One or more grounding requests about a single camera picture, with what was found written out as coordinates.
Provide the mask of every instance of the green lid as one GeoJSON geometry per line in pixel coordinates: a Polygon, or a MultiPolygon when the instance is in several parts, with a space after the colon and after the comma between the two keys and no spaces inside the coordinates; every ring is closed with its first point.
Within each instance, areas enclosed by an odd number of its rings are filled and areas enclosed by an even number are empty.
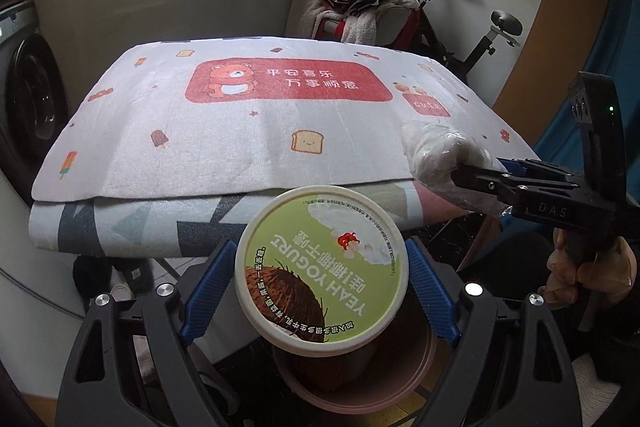
{"type": "Polygon", "coordinates": [[[380,334],[404,298],[408,262],[395,223],[352,190],[314,186],[277,197],[247,226],[236,287],[273,344],[334,356],[380,334]]]}

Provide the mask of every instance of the plastic bag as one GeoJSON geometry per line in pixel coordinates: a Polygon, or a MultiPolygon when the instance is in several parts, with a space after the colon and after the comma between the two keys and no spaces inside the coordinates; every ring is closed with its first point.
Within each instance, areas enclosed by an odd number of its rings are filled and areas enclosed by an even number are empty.
{"type": "Polygon", "coordinates": [[[402,146],[411,174],[431,192],[465,210],[500,217],[507,205],[496,196],[457,187],[451,173],[459,165],[507,172],[464,132],[442,124],[410,121],[402,127],[402,146]]]}

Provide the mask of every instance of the blue wall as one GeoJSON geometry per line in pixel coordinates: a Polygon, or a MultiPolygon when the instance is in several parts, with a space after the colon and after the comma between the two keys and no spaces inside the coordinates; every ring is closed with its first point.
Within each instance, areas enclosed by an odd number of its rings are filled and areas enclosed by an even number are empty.
{"type": "MultiPolygon", "coordinates": [[[[627,190],[640,199],[640,0],[609,0],[585,71],[613,77],[625,126],[627,190]]],[[[580,135],[568,101],[534,150],[540,159],[582,169],[580,135]]]]}

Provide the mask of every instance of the orange wall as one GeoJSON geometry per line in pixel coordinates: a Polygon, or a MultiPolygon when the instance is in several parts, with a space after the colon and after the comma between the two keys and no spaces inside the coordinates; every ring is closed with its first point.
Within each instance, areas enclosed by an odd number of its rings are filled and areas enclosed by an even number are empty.
{"type": "Polygon", "coordinates": [[[600,29],[608,0],[542,0],[493,110],[530,145],[566,97],[600,29]]]}

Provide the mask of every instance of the washing machine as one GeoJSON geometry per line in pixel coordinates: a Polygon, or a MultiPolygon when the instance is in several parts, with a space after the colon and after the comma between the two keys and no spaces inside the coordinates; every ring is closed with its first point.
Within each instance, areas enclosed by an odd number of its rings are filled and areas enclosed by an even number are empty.
{"type": "Polygon", "coordinates": [[[67,122],[62,78],[33,2],[0,11],[0,170],[29,206],[33,181],[67,122]]]}

